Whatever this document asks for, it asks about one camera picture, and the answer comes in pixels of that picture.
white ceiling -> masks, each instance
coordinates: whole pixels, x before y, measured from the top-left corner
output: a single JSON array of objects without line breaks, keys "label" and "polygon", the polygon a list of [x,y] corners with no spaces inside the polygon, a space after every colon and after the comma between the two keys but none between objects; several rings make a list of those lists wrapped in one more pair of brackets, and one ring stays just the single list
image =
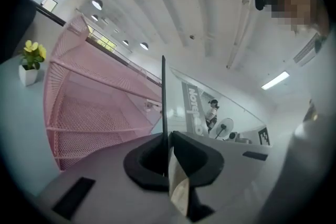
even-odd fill
[{"label": "white ceiling", "polygon": [[[284,30],[267,11],[258,12],[253,0],[102,0],[102,11],[91,1],[78,0],[80,11],[88,18],[107,18],[108,26],[101,19],[97,23],[104,34],[119,43],[127,39],[134,53],[155,59],[165,55],[184,73],[189,68],[209,76],[216,70],[222,77],[214,79],[234,76],[237,85],[274,103],[308,97],[292,59],[314,33]],[[143,41],[149,51],[139,46]],[[268,91],[261,89],[285,70],[290,78]]]}]

rectangular light fixture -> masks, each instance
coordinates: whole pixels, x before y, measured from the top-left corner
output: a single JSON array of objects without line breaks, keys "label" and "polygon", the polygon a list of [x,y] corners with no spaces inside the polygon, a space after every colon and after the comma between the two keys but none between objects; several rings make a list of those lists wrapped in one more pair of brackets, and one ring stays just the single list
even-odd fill
[{"label": "rectangular light fixture", "polygon": [[275,79],[272,79],[269,83],[266,83],[264,86],[262,86],[262,88],[264,90],[267,90],[271,87],[273,87],[274,85],[278,84],[279,82],[281,82],[284,79],[287,79],[289,77],[289,74],[287,72],[282,72],[279,76],[277,76]]}]

pink metal basket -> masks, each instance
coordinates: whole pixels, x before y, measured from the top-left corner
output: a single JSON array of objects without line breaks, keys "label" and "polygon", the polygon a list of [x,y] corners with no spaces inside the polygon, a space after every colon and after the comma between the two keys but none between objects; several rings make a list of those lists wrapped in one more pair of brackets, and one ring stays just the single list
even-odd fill
[{"label": "pink metal basket", "polygon": [[88,26],[75,17],[51,54],[45,91],[47,135],[65,170],[104,147],[149,135],[161,114],[160,83],[140,67],[130,68],[86,42]]}]

gray table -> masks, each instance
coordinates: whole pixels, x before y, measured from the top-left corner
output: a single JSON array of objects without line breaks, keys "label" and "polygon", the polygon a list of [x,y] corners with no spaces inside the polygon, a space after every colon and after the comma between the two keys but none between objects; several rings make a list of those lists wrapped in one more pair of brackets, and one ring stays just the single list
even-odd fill
[{"label": "gray table", "polygon": [[60,171],[50,150],[43,115],[42,63],[37,82],[24,87],[18,77],[20,57],[0,65],[0,147],[18,186],[38,195]]}]

potted plant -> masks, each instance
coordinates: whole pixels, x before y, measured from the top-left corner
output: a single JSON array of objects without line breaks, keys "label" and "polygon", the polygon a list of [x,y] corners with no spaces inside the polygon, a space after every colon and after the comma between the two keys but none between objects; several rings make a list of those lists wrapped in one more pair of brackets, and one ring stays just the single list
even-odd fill
[{"label": "potted plant", "polygon": [[37,78],[37,72],[40,69],[40,63],[46,59],[46,49],[42,44],[26,41],[26,46],[22,51],[25,64],[19,66],[19,77],[24,86],[33,84]]}]

